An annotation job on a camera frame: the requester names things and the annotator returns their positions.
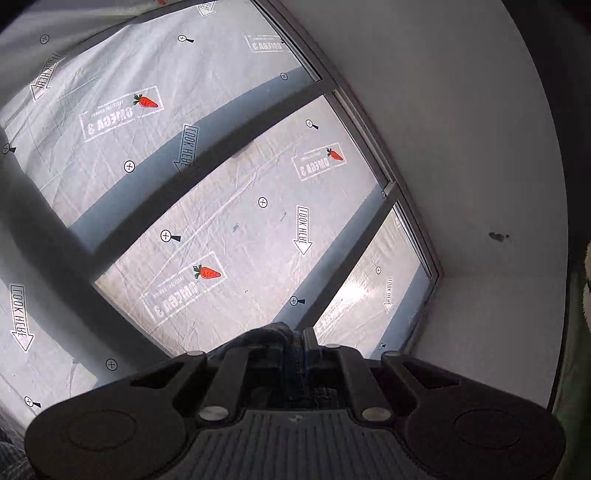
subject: white curved wall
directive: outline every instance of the white curved wall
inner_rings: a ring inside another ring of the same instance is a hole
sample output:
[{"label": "white curved wall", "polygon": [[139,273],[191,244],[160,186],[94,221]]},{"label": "white curved wall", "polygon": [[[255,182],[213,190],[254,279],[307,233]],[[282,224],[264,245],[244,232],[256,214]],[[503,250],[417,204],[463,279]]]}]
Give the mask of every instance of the white curved wall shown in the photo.
[{"label": "white curved wall", "polygon": [[540,78],[502,2],[282,3],[381,133],[439,256],[445,276],[414,354],[546,405],[566,191]]}]

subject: gray fabric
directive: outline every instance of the gray fabric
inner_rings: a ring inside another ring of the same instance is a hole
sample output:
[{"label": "gray fabric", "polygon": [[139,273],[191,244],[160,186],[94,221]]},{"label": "gray fabric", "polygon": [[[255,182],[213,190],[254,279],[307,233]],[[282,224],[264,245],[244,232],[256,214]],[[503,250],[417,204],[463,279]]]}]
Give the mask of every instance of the gray fabric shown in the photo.
[{"label": "gray fabric", "polygon": [[37,476],[24,450],[0,442],[0,480],[35,480]]}]

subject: carrot logo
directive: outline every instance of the carrot logo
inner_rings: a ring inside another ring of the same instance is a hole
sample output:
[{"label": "carrot logo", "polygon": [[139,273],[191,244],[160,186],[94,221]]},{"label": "carrot logo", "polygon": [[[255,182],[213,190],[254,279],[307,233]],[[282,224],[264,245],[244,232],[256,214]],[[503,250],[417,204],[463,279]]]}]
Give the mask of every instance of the carrot logo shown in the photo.
[{"label": "carrot logo", "polygon": [[148,97],[143,96],[141,93],[139,95],[134,95],[134,98],[134,105],[139,103],[144,108],[156,108],[158,106],[156,102],[150,100]]},{"label": "carrot logo", "polygon": [[199,265],[198,267],[193,267],[193,270],[197,272],[195,274],[195,278],[199,278],[199,275],[201,275],[203,278],[205,278],[205,280],[210,280],[211,278],[218,278],[222,276],[220,272],[216,272],[211,268],[202,267],[201,265]]},{"label": "carrot logo", "polygon": [[326,151],[328,152],[326,154],[327,157],[330,157],[334,160],[343,160],[343,157],[341,157],[337,152],[335,152],[332,148],[327,148]]}]

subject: metal screw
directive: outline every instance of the metal screw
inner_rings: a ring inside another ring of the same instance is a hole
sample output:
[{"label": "metal screw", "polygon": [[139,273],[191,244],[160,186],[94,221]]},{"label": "metal screw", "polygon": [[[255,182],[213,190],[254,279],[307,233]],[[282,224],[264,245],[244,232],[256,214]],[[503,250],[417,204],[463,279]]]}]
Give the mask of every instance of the metal screw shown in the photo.
[{"label": "metal screw", "polygon": [[361,412],[361,416],[367,421],[386,421],[392,414],[382,407],[370,407]]},{"label": "metal screw", "polygon": [[199,412],[199,416],[207,421],[220,421],[227,418],[228,415],[230,415],[230,412],[226,408],[217,405],[202,408]]}]

